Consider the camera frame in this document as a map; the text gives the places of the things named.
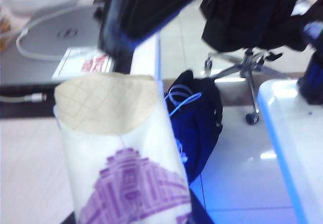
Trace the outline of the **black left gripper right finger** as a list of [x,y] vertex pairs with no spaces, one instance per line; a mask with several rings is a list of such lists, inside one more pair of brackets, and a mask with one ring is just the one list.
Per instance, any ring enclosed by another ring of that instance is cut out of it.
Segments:
[[214,224],[213,220],[210,218],[194,192],[189,189],[191,205],[192,205],[192,217],[190,223],[195,224]]

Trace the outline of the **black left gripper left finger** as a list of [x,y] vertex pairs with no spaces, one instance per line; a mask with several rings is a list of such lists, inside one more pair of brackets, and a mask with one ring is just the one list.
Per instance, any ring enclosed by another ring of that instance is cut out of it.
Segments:
[[75,212],[71,212],[60,224],[76,224]]

